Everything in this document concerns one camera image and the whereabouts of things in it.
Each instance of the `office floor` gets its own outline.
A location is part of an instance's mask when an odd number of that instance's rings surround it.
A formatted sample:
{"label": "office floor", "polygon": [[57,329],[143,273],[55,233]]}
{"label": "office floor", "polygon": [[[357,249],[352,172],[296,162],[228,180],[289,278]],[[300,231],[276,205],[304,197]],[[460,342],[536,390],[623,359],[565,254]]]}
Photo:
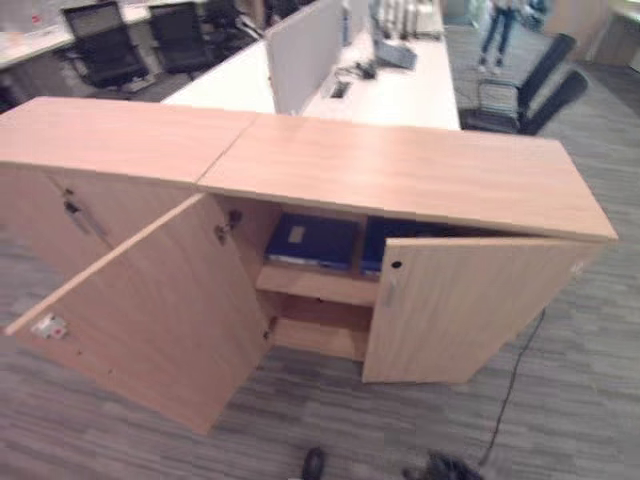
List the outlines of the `office floor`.
{"label": "office floor", "polygon": [[[475,96],[479,34],[452,27],[447,36],[464,106]],[[546,44],[518,29],[503,77],[522,78]],[[640,75],[610,74],[637,102]],[[549,306],[487,479],[640,476],[640,117],[607,89],[606,71],[590,77],[586,96],[543,135],[564,142],[622,241]],[[8,322],[58,279],[6,232],[0,240],[0,317]],[[399,479],[429,449],[473,463],[526,334],[456,387],[363,385],[352,362],[274,349],[207,437],[1,338],[0,476],[281,480],[299,474],[315,445],[328,452],[327,480]]]}

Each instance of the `blue folder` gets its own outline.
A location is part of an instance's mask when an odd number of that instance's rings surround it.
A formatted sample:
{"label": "blue folder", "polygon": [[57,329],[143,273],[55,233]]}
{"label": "blue folder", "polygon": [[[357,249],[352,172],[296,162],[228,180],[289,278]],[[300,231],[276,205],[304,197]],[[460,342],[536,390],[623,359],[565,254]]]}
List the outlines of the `blue folder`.
{"label": "blue folder", "polygon": [[270,260],[349,270],[357,233],[356,222],[285,213],[265,255]]}

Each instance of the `office chair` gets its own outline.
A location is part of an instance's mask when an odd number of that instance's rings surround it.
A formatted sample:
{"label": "office chair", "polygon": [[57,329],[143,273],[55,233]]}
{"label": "office chair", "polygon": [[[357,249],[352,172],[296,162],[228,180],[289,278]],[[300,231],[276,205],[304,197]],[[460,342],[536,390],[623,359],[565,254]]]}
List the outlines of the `office chair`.
{"label": "office chair", "polygon": [[460,116],[460,124],[463,130],[537,135],[560,110],[578,100],[588,86],[584,75],[573,70],[530,118],[525,116],[518,120],[497,111],[467,110]]}
{"label": "office chair", "polygon": [[11,91],[11,87],[0,85],[0,113],[8,112],[19,104],[20,102]]}
{"label": "office chair", "polygon": [[207,48],[194,2],[150,6],[151,32],[158,43],[155,48],[167,73],[186,73],[211,68],[215,55]]}
{"label": "office chair", "polygon": [[297,0],[271,0],[271,5],[273,13],[280,17],[280,20],[300,10],[300,3]]}
{"label": "office chair", "polygon": [[[498,80],[494,78],[485,78],[478,82],[478,110],[491,110],[501,113],[511,112],[512,116],[521,122],[529,114],[529,106],[533,98],[542,88],[551,73],[562,63],[566,56],[573,50],[576,40],[569,35],[560,34],[556,36],[547,49],[545,54],[540,58],[536,66],[531,70],[529,76],[520,86],[506,80]],[[505,109],[504,107],[496,107],[489,105],[483,101],[482,89],[491,85],[493,87],[506,87],[514,89],[517,92],[517,105],[515,109]]]}
{"label": "office chair", "polygon": [[95,88],[121,91],[124,85],[149,75],[117,2],[66,8],[62,14],[75,39],[65,58],[82,81]]}
{"label": "office chair", "polygon": [[239,10],[233,0],[209,0],[205,3],[203,22],[213,26],[214,32],[207,40],[227,57],[249,46],[262,37],[249,20],[246,12]]}

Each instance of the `chair backrest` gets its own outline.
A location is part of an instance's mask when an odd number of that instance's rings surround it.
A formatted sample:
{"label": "chair backrest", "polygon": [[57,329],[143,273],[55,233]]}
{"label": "chair backrest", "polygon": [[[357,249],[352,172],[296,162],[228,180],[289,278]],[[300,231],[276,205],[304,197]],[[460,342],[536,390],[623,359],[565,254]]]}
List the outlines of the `chair backrest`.
{"label": "chair backrest", "polygon": [[283,20],[300,10],[297,0],[271,0],[271,3],[273,5],[273,13]]}
{"label": "chair backrest", "polygon": [[573,70],[556,90],[547,98],[547,101],[530,118],[520,124],[518,133],[522,135],[537,135],[537,133],[560,110],[570,103],[578,100],[589,87],[589,82],[580,72]]}
{"label": "chair backrest", "polygon": [[551,46],[547,49],[536,66],[531,70],[529,76],[520,86],[518,90],[518,110],[522,115],[526,115],[529,110],[531,101],[536,96],[544,82],[547,81],[551,73],[566,58],[573,47],[576,40],[564,33],[559,34],[553,39]]}
{"label": "chair backrest", "polygon": [[195,2],[150,6],[151,32],[160,46],[204,44]]}
{"label": "chair backrest", "polygon": [[204,9],[207,21],[217,28],[235,28],[241,13],[233,0],[209,0]]}
{"label": "chair backrest", "polygon": [[66,8],[62,13],[75,37],[83,60],[116,59],[135,50],[129,30],[115,1]]}

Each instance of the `white desk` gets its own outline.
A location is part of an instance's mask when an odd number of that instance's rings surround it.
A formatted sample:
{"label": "white desk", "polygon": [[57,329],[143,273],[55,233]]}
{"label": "white desk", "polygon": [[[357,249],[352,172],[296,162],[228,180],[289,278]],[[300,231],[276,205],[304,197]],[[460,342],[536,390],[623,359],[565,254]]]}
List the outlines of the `white desk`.
{"label": "white desk", "polygon": [[265,42],[226,59],[162,103],[275,113]]}
{"label": "white desk", "polygon": [[[179,0],[156,0],[148,5],[161,5],[163,3],[176,3]],[[196,3],[204,3],[206,0],[195,0]],[[149,19],[149,9],[145,5],[127,5],[121,8],[122,17],[128,25]],[[49,52],[73,42],[73,36],[65,26],[52,27],[51,29],[20,36],[20,43],[0,51],[0,70],[8,68],[16,63],[33,58],[41,53]]]}
{"label": "white desk", "polygon": [[[440,11],[434,9],[434,31],[442,31]],[[411,40],[418,55],[413,71],[381,68],[375,80],[345,76],[352,82],[342,99],[329,98],[333,75],[307,105],[304,116],[349,120],[371,125],[396,125],[460,130],[446,41]],[[339,66],[373,58],[368,30],[343,49]]]}

